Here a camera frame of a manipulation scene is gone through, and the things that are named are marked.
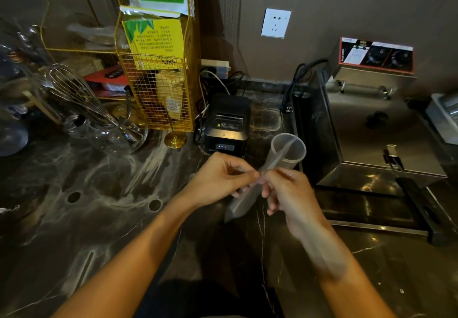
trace clear plastic cup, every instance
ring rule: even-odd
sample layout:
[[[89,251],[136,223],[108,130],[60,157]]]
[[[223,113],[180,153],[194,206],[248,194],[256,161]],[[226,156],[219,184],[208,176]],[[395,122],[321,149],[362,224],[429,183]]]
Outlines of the clear plastic cup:
[[[272,138],[266,161],[268,161],[271,156],[277,154],[277,152],[280,151],[293,137],[296,138],[296,141],[291,145],[283,161],[277,165],[277,167],[283,167],[290,170],[293,169],[299,161],[302,161],[306,157],[307,148],[298,136],[291,133],[279,133],[277,136]]]

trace whisk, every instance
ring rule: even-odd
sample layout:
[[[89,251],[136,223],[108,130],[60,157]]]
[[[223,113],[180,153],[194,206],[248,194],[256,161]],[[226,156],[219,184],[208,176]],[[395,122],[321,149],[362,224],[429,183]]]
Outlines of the whisk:
[[[72,68],[62,64],[54,64],[46,72],[46,78],[51,82],[49,87],[55,95],[83,107],[94,121],[103,125],[117,126],[129,142],[137,142],[142,139],[141,133],[127,127],[125,122],[120,124],[116,118],[107,112],[91,87]]]

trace white label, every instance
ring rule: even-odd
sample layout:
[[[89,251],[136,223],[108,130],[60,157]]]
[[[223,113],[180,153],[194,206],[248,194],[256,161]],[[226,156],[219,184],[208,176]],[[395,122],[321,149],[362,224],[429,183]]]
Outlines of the white label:
[[[342,42],[348,42],[348,43],[356,43],[358,40],[354,38],[345,38],[342,37]]]
[[[362,49],[358,45],[356,45],[351,49],[350,54],[348,54],[348,56],[346,57],[344,62],[346,64],[359,65],[363,61],[363,59],[366,56],[368,50],[369,49],[367,49],[367,48],[366,49]]]
[[[179,112],[180,111],[180,101],[174,100],[173,98],[167,96],[167,109],[170,112]]]
[[[372,46],[393,48],[393,49],[401,49],[401,50],[410,50],[410,51],[414,50],[413,47],[408,47],[407,45],[397,45],[397,44],[381,43],[381,42],[374,42],[374,43],[372,43]]]

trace person's left hand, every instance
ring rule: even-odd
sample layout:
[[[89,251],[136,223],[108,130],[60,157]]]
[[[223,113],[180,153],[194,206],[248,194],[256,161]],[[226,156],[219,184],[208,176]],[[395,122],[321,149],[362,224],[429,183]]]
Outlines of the person's left hand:
[[[196,208],[214,203],[237,190],[254,184],[260,177],[244,159],[215,152],[179,193],[186,195]]]

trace countertop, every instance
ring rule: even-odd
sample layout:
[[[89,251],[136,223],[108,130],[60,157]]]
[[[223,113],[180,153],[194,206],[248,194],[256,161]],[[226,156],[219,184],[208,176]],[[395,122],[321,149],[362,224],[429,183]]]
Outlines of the countertop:
[[[272,137],[291,131],[281,95],[245,91],[253,102],[246,159],[260,167]],[[150,223],[208,158],[188,143],[172,150],[151,131],[137,153],[117,158],[53,130],[0,160],[0,316],[49,317],[66,298]],[[432,191],[458,220],[456,163]],[[317,191],[327,213],[356,195]],[[312,265],[284,215],[249,213],[224,224],[230,198],[195,211],[182,225],[136,317],[332,317]],[[370,214],[383,201],[364,197]],[[399,317],[458,316],[458,247],[421,236],[336,227]]]

